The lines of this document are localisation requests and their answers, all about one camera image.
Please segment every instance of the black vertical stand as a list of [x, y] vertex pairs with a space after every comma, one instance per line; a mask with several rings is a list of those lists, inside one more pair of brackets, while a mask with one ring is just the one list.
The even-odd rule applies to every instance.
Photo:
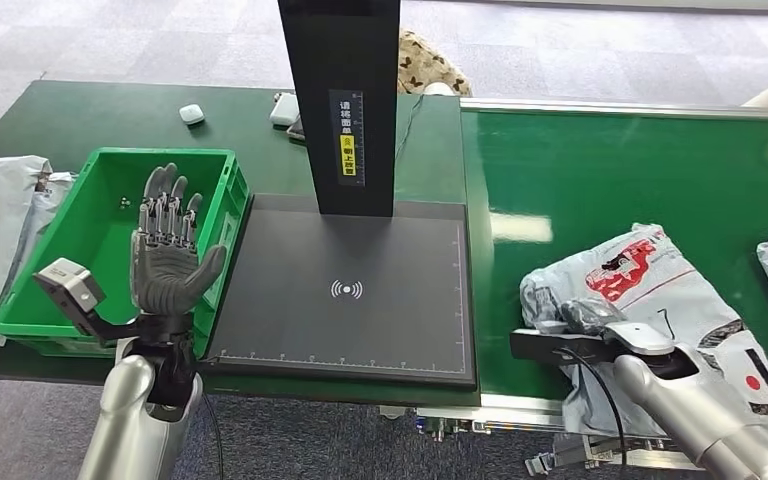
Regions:
[[322, 214], [392, 216], [399, 0], [278, 0]]

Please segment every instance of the black cable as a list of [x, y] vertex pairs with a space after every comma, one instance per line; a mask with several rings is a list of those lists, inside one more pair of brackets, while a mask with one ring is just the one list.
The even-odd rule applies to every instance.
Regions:
[[402, 154], [402, 148], [405, 146], [405, 142], [408, 141], [408, 135], [410, 135], [410, 127], [413, 125], [413, 118], [416, 116], [416, 112], [419, 111], [419, 107], [422, 106], [422, 99], [425, 98], [424, 94], [420, 94], [419, 98], [414, 102], [411, 107], [410, 115], [408, 116], [408, 126], [405, 127], [405, 133], [402, 135], [402, 141], [399, 142], [399, 146], [396, 147], [396, 161], [399, 161], [399, 155]]
[[213, 411], [213, 405], [207, 395], [204, 396], [204, 406], [207, 407], [207, 413], [213, 421], [213, 435], [216, 438], [216, 451], [219, 454], [219, 480], [225, 480], [225, 460], [222, 458], [222, 435], [219, 434], [219, 420], [216, 419], [216, 412]]
[[611, 392], [608, 391], [608, 386], [605, 385], [605, 381], [602, 380], [602, 376], [599, 375], [599, 372], [596, 371], [595, 368], [593, 368], [592, 365], [587, 363], [587, 360], [581, 358], [581, 356], [572, 350], [570, 350], [567, 347], [561, 347], [557, 350], [555, 350], [555, 353], [563, 353], [564, 355], [569, 355], [570, 357], [574, 358], [578, 363], [580, 363], [582, 366], [586, 367], [588, 370], [590, 370], [590, 373], [593, 374], [593, 377], [596, 378], [596, 381], [599, 382], [599, 386], [602, 387], [602, 391], [605, 392], [605, 396], [608, 397], [608, 404], [611, 405], [611, 411], [614, 412], [614, 419], [617, 421], [617, 436], [620, 437], [620, 455], [622, 456], [622, 463], [620, 468], [620, 475], [625, 471], [626, 465], [628, 465], [628, 456], [626, 454], [626, 448], [625, 448], [625, 433], [622, 429], [622, 419], [620, 418], [620, 411], [617, 408], [616, 402], [614, 402], [614, 397], [611, 395]]

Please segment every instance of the robotic arm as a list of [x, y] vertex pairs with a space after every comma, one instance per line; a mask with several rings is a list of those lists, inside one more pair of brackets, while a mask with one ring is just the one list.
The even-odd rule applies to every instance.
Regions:
[[[565, 310], [593, 313], [587, 305], [570, 309], [565, 303], [561, 311]], [[622, 391], [696, 466], [723, 480], [768, 480], [768, 431], [736, 401], [737, 391], [696, 350], [673, 342], [648, 324], [623, 321], [618, 311], [602, 310], [596, 316], [602, 319], [568, 321], [573, 331], [582, 334], [515, 330], [510, 336], [511, 352], [517, 358], [568, 365], [576, 360], [559, 351], [567, 348], [588, 363], [613, 362]]]
[[201, 195], [193, 195], [183, 211], [186, 185], [174, 164], [155, 169], [146, 183], [131, 239], [131, 294], [140, 308], [131, 322], [114, 325], [99, 316], [95, 308], [104, 293], [77, 263], [60, 258], [34, 275], [81, 333], [104, 346], [116, 342], [116, 364], [104, 383], [80, 480], [171, 478], [201, 401], [191, 310], [221, 273], [226, 251], [212, 247], [199, 264], [195, 219]]

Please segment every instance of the green plastic crate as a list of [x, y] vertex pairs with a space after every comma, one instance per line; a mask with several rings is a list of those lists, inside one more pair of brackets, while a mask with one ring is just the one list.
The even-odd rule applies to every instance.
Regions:
[[249, 189], [230, 150], [102, 148], [90, 155], [80, 177], [0, 306], [0, 334], [43, 355], [109, 357], [92, 337], [79, 333], [31, 275], [60, 257], [93, 273], [106, 294], [97, 310], [111, 323], [137, 314], [129, 284], [131, 232], [136, 228], [143, 189], [155, 167], [178, 165], [189, 180], [184, 205], [193, 193], [204, 201], [197, 216], [198, 251], [223, 244], [225, 268], [195, 308], [196, 355], [210, 339], [231, 252], [246, 213]]

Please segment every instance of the black scanning platform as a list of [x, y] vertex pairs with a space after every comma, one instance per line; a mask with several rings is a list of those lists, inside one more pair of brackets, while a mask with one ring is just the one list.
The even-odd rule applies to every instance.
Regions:
[[321, 215], [256, 195], [207, 358], [235, 373], [475, 387], [465, 207]]

